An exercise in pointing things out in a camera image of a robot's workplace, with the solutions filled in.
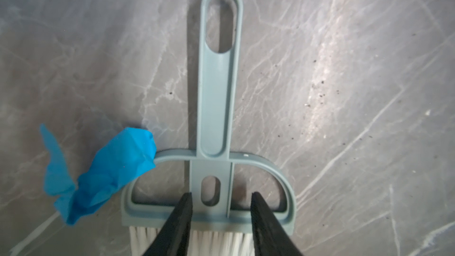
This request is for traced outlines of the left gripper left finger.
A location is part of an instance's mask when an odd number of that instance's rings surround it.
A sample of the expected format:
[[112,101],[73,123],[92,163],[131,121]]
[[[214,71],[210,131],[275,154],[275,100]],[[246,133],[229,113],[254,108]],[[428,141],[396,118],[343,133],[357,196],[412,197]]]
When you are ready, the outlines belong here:
[[185,193],[143,256],[186,256],[192,215],[192,194]]

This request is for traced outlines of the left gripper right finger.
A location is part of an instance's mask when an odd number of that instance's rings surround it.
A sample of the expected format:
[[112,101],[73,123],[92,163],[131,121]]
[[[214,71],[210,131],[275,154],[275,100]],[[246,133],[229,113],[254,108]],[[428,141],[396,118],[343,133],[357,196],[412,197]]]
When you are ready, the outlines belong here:
[[256,256],[303,256],[259,192],[252,193],[251,218]]

